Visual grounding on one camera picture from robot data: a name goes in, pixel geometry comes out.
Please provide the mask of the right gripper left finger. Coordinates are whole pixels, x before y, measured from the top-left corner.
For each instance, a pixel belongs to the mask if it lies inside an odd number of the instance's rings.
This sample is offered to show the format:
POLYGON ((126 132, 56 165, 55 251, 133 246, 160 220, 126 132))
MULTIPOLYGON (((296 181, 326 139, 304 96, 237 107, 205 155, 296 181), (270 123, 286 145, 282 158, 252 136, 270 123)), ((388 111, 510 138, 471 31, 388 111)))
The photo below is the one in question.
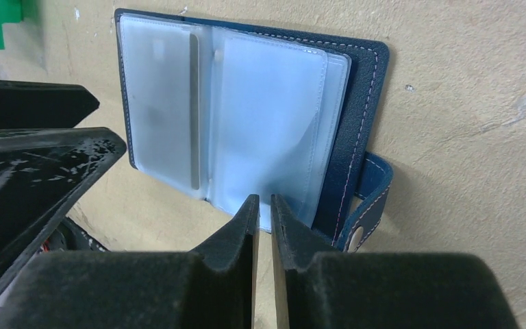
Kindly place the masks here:
POLYGON ((187 252, 49 252, 20 273, 0 328, 252 328, 260 199, 187 252))

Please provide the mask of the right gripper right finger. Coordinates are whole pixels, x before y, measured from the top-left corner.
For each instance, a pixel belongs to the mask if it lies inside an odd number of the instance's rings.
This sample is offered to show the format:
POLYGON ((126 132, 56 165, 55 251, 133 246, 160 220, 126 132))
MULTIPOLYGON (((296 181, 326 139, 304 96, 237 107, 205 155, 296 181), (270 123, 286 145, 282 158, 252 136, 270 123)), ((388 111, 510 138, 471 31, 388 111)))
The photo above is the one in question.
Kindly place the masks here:
POLYGON ((279 328, 516 328, 485 262, 459 253, 341 252, 271 197, 279 328))

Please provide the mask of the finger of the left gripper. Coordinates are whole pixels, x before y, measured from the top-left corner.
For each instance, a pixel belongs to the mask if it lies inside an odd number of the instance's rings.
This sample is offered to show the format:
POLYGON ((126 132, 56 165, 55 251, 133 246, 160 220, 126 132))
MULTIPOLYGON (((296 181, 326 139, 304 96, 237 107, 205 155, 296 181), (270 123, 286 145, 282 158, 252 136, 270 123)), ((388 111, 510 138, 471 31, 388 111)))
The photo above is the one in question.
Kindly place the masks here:
POLYGON ((80 85, 0 80, 0 130, 72 128, 98 108, 80 85))
POLYGON ((0 295, 125 151, 105 127, 0 130, 0 295))

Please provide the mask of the blue leather card holder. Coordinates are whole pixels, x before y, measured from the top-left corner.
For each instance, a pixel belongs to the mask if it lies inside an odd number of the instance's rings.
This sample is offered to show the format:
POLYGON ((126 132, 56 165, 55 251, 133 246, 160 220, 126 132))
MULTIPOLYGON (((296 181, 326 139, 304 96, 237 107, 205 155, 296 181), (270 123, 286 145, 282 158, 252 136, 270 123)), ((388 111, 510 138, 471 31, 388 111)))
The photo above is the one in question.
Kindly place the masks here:
POLYGON ((367 151, 390 59, 376 40, 119 8, 131 166, 234 215, 271 196, 332 247, 381 221, 392 167, 367 151))

